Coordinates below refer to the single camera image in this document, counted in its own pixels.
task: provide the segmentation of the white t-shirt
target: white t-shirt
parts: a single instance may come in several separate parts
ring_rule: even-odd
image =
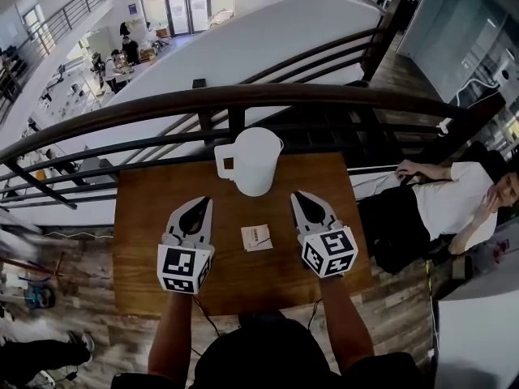
[[[451,182],[414,185],[418,212],[431,240],[441,234],[455,234],[463,230],[487,195],[494,182],[484,168],[475,162],[454,163]],[[470,237],[465,250],[492,236],[497,213],[491,214]]]
[[[115,62],[110,56],[105,60],[105,81],[110,81],[115,78],[114,75]]]

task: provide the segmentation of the desk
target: desk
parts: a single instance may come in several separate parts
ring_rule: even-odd
[[[121,83],[124,81],[129,81],[134,78],[137,78],[137,76],[142,74],[150,66],[151,66],[150,62],[143,62],[143,63],[140,63],[139,65],[133,66],[135,70],[129,74],[115,74],[115,82]]]
[[[306,190],[351,227],[359,253],[345,276],[350,292],[371,286],[371,267],[354,192],[341,154],[281,156],[272,189],[250,198],[217,176],[214,161],[122,172],[114,226],[114,291],[120,314],[160,315],[167,292],[157,279],[157,245],[170,213],[188,200],[213,199],[215,258],[199,299],[210,315],[275,310],[314,302],[320,289],[303,268],[290,193]],[[241,226],[268,224],[274,249],[246,253]]]

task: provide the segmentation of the small paper packet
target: small paper packet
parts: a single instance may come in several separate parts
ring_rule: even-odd
[[[266,224],[242,228],[243,248],[246,252],[272,249],[270,232]]]

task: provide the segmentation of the white pitcher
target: white pitcher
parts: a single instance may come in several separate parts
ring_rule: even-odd
[[[244,195],[264,195],[272,185],[282,149],[283,142],[270,130],[248,128],[233,144],[214,147],[218,176],[233,180]],[[233,169],[224,166],[228,158],[233,159]]]

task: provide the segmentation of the black pants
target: black pants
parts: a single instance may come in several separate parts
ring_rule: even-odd
[[[112,91],[114,91],[114,94],[116,94],[116,93],[119,92],[119,90],[118,90],[118,88],[117,88],[117,82],[115,82],[115,78],[113,78],[113,79],[107,79],[107,80],[106,80],[106,83],[108,84],[108,86],[110,87],[110,89],[111,89]]]
[[[431,249],[431,237],[410,186],[365,198],[358,211],[368,252],[384,271],[396,274]]]
[[[83,344],[40,340],[30,343],[7,342],[0,347],[0,378],[13,385],[29,383],[42,370],[81,365],[90,359]]]

